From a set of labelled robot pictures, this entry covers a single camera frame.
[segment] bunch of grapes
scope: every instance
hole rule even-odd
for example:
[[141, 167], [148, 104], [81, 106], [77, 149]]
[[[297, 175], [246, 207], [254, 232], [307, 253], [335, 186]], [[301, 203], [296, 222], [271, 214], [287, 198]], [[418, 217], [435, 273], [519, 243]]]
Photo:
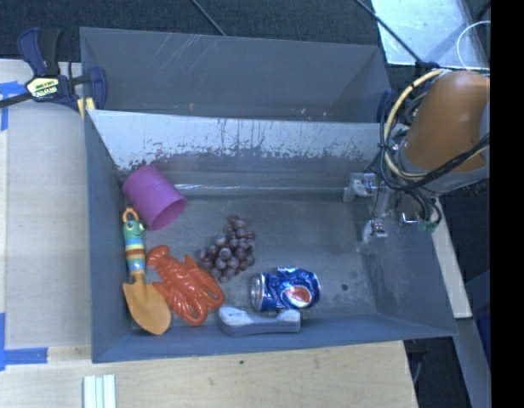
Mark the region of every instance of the bunch of grapes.
[[254, 237], [248, 219], [232, 214], [223, 232], [214, 236], [213, 243], [199, 254], [199, 266], [219, 282], [227, 282], [254, 264]]

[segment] pepsi can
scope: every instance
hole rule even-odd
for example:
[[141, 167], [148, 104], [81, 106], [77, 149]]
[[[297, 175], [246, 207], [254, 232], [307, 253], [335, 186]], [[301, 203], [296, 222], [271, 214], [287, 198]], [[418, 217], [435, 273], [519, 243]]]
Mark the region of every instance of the pepsi can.
[[308, 309], [321, 296], [319, 280], [313, 272], [294, 267], [262, 272], [253, 278], [251, 302], [259, 312], [271, 309]]

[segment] gray bin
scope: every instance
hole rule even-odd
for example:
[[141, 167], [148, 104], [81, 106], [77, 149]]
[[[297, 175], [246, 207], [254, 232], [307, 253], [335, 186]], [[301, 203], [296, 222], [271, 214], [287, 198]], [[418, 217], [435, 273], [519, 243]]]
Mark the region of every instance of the gray bin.
[[[380, 52], [347, 44], [82, 29], [83, 65], [108, 76], [105, 110], [85, 118], [93, 362], [234, 354], [456, 333], [430, 235], [393, 223], [360, 253], [371, 201], [344, 202], [351, 173], [377, 152]], [[258, 272], [315, 272], [322, 297], [295, 334], [231, 337], [216, 312], [201, 326], [175, 316], [152, 336], [132, 322], [121, 213], [123, 180], [154, 164], [186, 197], [168, 227], [145, 233], [183, 260], [249, 218], [256, 263], [222, 284], [226, 305], [250, 308]], [[148, 274], [149, 281], [154, 274]]]

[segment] pepsi logo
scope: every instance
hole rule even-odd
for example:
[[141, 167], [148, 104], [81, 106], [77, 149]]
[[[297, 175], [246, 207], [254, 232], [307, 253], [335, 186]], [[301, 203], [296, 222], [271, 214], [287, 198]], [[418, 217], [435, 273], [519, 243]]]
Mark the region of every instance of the pepsi logo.
[[311, 293], [303, 286], [287, 287], [282, 294], [287, 297], [294, 307], [299, 309], [308, 307], [311, 304]]

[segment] blue tape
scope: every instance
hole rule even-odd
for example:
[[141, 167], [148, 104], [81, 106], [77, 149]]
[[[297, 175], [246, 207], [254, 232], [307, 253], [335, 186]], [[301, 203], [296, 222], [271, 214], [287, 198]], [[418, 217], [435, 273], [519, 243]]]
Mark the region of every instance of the blue tape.
[[[7, 99], [11, 95], [24, 94], [26, 91], [26, 86], [16, 81], [0, 83], [0, 94], [3, 96], [3, 99]], [[7, 130], [9, 128], [9, 108], [3, 107], [1, 110], [1, 131]]]
[[48, 348], [5, 349], [5, 313], [0, 313], [0, 371], [7, 365], [46, 364]]

